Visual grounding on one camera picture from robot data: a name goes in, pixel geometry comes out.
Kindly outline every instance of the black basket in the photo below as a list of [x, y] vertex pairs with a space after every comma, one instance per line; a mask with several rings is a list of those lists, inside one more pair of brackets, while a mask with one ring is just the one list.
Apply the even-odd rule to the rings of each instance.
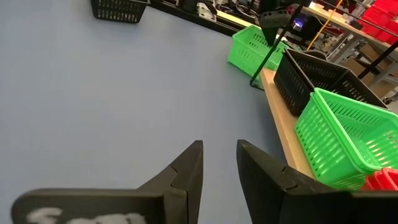
[[150, 0], [91, 0], [93, 15], [107, 21], [138, 23]]
[[295, 50], [286, 49], [274, 82], [294, 116], [304, 110], [315, 87], [387, 108], [350, 69]]

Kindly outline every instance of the metal rod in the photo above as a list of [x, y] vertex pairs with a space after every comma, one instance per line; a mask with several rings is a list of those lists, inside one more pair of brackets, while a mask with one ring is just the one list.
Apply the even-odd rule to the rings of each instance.
[[393, 52], [398, 46], [398, 40], [396, 40], [386, 51], [384, 51], [377, 59], [375, 59], [369, 66], [365, 68], [361, 72], [361, 74], [358, 75], [359, 79], [362, 79], [365, 77], [366, 74], [368, 74], [374, 67], [376, 67], [382, 60], [384, 60], [391, 52]]
[[[327, 5], [329, 5], [329, 6], [331, 6], [331, 7], [337, 8], [335, 5], [332, 5], [332, 4], [330, 4], [330, 3], [328, 3], [328, 2], [325, 2], [325, 1], [323, 1], [323, 0], [319, 0], [319, 1], [321, 1], [321, 2], [323, 2], [323, 3], [325, 3], [325, 4], [327, 4]], [[380, 29], [380, 30], [382, 30], [382, 31], [384, 31], [384, 32], [387, 32], [388, 34], [391, 34], [391, 35], [393, 35], [394, 37], [398, 37], [397, 34], [391, 32], [391, 31], [389, 31], [389, 30], [386, 30], [386, 29], [383, 28], [383, 27], [378, 26], [377, 24], [373, 24], [372, 22], [369, 22], [369, 21], [366, 21], [366, 20], [364, 20], [364, 19], [362, 19], [362, 18], [356, 17], [356, 16], [350, 14], [349, 12], [344, 12], [344, 13], [347, 14], [347, 15], [349, 15], [349, 16], [354, 17], [355, 19], [358, 19], [358, 20], [360, 20], [360, 21], [363, 21], [363, 22], [365, 22], [365, 23], [367, 23], [367, 24], [369, 24], [369, 25], [371, 25], [371, 26], [373, 26], [373, 27], [376, 27], [376, 28], [378, 28], [378, 29]]]
[[254, 73], [253, 77], [250, 80], [250, 85], [253, 86], [253, 82], [255, 81], [255, 79], [257, 78], [257, 76], [260, 74], [262, 68], [264, 67], [264, 65], [267, 63], [268, 59], [271, 57], [272, 53], [274, 53], [274, 50], [276, 49], [276, 47], [278, 46], [280, 40], [282, 40], [283, 36], [285, 35], [285, 33], [287, 32], [288, 29], [290, 29], [290, 25], [293, 24], [294, 19], [297, 17], [297, 15], [300, 13], [301, 9], [303, 8], [302, 4], [299, 4], [298, 7], [296, 8], [296, 10], [293, 12], [293, 14], [291, 15], [289, 21], [287, 22], [286, 26], [284, 27], [283, 31], [279, 34], [278, 39], [274, 42], [274, 44], [272, 45], [271, 49], [268, 51], [267, 56], [264, 58], [264, 60], [261, 62], [260, 66], [258, 67], [257, 71]]

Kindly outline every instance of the blue table surface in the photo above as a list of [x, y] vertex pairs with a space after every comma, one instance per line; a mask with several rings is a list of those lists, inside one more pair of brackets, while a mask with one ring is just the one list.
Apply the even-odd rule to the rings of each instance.
[[232, 38], [147, 7], [100, 21], [89, 0], [0, 1], [0, 223], [42, 187], [136, 188], [204, 140], [199, 223], [250, 223], [236, 140], [284, 159]]

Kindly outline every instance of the wooden shelf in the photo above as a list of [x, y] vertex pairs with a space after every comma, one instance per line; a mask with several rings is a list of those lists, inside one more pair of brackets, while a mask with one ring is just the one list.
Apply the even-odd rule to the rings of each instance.
[[289, 109], [286, 107], [284, 100], [275, 86], [274, 76], [274, 71], [263, 69], [261, 72], [261, 82], [266, 92], [269, 107], [274, 117], [287, 163], [294, 169], [313, 178], [307, 158], [294, 133], [294, 125], [296, 124], [297, 118], [290, 114]]

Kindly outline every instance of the green basket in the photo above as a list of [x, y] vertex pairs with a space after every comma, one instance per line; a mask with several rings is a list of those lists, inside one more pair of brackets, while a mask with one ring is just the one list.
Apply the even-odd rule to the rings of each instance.
[[336, 189], [358, 189], [364, 176], [398, 168], [398, 116], [315, 88], [295, 125], [314, 176]]
[[[229, 50], [228, 62], [252, 77], [271, 49], [266, 44], [262, 30], [256, 26], [249, 26], [234, 34], [232, 38], [233, 44]], [[279, 42], [264, 67], [276, 71], [284, 49], [287, 47], [284, 43]]]

